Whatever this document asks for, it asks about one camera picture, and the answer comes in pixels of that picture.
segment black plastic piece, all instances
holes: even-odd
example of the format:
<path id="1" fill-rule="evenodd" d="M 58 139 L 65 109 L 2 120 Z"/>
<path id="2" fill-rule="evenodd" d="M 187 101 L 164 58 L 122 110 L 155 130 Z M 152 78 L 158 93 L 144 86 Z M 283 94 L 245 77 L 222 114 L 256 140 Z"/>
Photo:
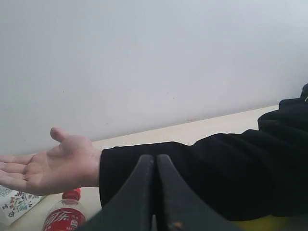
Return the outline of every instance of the black plastic piece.
<path id="1" fill-rule="evenodd" d="M 206 205 L 186 184 L 168 155 L 157 157 L 164 208 L 158 224 L 164 231 L 241 231 Z"/>
<path id="2" fill-rule="evenodd" d="M 119 192 L 98 214 L 77 230 L 149 231 L 152 223 L 153 168 L 153 157 L 142 155 Z"/>

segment plastic bottle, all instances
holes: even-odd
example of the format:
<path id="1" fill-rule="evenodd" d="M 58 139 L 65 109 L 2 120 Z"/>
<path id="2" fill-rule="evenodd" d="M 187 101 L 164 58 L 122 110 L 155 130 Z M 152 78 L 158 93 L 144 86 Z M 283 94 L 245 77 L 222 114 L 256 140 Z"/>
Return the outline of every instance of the plastic bottle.
<path id="1" fill-rule="evenodd" d="M 64 192 L 62 200 L 49 211 L 43 231 L 73 231 L 86 221 L 79 202 L 80 188 Z"/>

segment black jacket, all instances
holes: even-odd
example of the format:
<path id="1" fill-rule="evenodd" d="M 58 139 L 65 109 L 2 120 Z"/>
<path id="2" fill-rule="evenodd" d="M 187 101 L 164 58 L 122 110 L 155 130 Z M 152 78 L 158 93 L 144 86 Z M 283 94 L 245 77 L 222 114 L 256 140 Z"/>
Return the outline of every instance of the black jacket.
<path id="1" fill-rule="evenodd" d="M 192 146 L 176 142 L 103 150 L 102 206 L 120 189 L 140 155 L 167 154 L 199 197 L 229 220 L 308 212 L 308 84 L 300 98 L 258 120 L 259 130 L 215 134 Z"/>

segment printed wrapper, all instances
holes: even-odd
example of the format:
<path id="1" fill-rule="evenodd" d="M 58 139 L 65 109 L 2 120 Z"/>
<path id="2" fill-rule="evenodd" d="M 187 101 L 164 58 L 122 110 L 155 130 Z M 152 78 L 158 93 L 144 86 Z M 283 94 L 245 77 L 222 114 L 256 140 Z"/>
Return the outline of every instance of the printed wrapper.
<path id="1" fill-rule="evenodd" d="M 43 198 L 0 185 L 0 223 L 11 225 Z"/>

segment open palm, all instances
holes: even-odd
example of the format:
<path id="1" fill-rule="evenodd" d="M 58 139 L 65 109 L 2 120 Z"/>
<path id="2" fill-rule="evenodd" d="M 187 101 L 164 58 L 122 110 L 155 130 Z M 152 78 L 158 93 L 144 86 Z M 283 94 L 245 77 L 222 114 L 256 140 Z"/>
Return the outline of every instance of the open palm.
<path id="1" fill-rule="evenodd" d="M 85 137 L 51 129 L 60 144 L 49 151 L 24 156 L 0 156 L 0 185 L 47 195 L 77 187 L 98 186 L 100 154 Z"/>

